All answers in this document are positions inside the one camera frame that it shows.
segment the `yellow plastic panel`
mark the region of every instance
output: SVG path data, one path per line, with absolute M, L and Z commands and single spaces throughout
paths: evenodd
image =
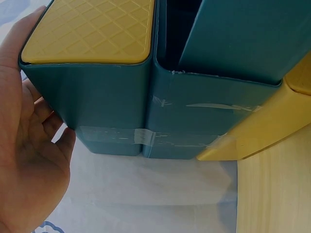
M 286 76 L 286 81 L 294 91 L 311 96 L 311 52 Z
M 311 125 L 238 161 L 237 233 L 311 232 Z
M 238 160 L 252 155 L 311 123 L 311 96 L 293 91 L 288 80 L 311 80 L 310 53 L 284 78 L 281 88 L 246 120 L 211 147 L 198 160 Z M 303 93 L 311 86 L 300 86 Z
M 154 0 L 54 0 L 27 42 L 31 64 L 137 64 L 151 48 Z

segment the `diamond pattern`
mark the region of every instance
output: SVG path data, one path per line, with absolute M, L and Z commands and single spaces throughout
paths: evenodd
M 54 0 L 22 60 L 140 63 L 150 53 L 153 10 L 154 0 Z

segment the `wooden surface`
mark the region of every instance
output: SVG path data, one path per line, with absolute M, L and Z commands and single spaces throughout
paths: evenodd
M 311 232 L 311 125 L 238 161 L 237 233 Z

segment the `yellow lid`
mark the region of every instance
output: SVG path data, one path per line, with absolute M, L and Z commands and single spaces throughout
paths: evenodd
M 150 53 L 154 0 L 54 0 L 21 58 L 31 64 L 136 64 Z
M 311 51 L 286 74 L 285 80 L 295 92 L 311 96 Z

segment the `scratch mark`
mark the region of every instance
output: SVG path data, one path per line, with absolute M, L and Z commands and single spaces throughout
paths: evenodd
M 250 107 L 242 107 L 238 105 L 226 105 L 220 103 L 196 103 L 196 104 L 188 104 L 186 105 L 186 107 L 233 109 L 233 110 L 245 110 L 249 112 L 252 111 Z

